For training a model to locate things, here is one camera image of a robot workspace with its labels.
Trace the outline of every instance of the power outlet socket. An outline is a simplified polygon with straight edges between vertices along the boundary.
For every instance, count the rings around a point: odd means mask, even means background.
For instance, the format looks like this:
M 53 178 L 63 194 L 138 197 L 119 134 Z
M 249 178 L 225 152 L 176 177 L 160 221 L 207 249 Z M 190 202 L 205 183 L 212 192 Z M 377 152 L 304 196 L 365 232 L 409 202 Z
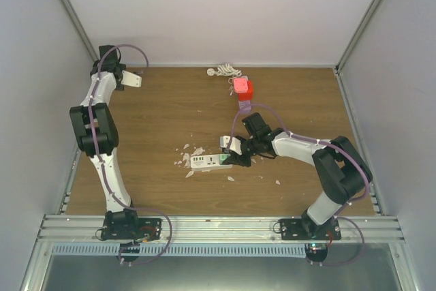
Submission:
M 208 171 L 208 170 L 222 170 L 225 168 L 232 168 L 233 165 L 223 165 L 222 162 L 230 155 L 220 153 L 216 155 L 199 155 L 191 157 L 191 170 L 195 171 Z

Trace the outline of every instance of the purple object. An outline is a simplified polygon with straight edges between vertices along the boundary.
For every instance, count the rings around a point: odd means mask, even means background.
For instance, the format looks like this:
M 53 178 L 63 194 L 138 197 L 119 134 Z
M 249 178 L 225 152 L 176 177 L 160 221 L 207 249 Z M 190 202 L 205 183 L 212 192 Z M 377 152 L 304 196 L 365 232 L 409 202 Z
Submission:
M 241 114 L 249 114 L 251 112 L 251 101 L 245 100 L 243 102 L 238 101 L 239 103 L 239 110 Z

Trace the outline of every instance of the gray floor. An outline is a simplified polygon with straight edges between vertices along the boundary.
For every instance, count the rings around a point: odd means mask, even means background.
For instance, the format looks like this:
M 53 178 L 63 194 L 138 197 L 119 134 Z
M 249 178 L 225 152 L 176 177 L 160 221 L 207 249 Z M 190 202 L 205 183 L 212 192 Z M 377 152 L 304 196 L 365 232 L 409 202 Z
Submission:
M 355 245 L 330 249 L 328 261 L 352 257 Z M 400 290 L 386 245 L 370 245 L 357 262 L 313 267 L 300 258 L 167 257 L 120 267 L 114 257 L 54 256 L 45 291 Z

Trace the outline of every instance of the green object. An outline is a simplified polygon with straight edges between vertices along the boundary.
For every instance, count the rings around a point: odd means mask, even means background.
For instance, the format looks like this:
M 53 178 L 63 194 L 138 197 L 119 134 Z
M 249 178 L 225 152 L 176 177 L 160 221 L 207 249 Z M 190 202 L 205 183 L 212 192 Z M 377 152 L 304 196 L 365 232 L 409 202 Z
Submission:
M 230 157 L 229 153 L 222 153 L 219 155 L 219 164 L 222 165 L 223 162 Z

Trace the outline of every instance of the coiled white cable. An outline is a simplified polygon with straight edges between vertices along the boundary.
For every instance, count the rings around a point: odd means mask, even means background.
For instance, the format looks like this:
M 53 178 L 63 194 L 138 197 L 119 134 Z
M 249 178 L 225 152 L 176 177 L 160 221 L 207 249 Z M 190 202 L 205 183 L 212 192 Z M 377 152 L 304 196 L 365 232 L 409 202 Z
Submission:
M 207 75 L 209 76 L 231 76 L 230 78 L 228 78 L 228 82 L 230 85 L 229 91 L 230 91 L 230 95 L 233 94 L 234 92 L 234 87 L 233 87 L 233 79 L 234 78 L 240 78 L 243 73 L 241 72 L 241 70 L 236 70 L 234 69 L 230 64 L 223 64 L 217 67 L 217 70 L 215 71 L 213 68 L 209 68 L 207 70 Z

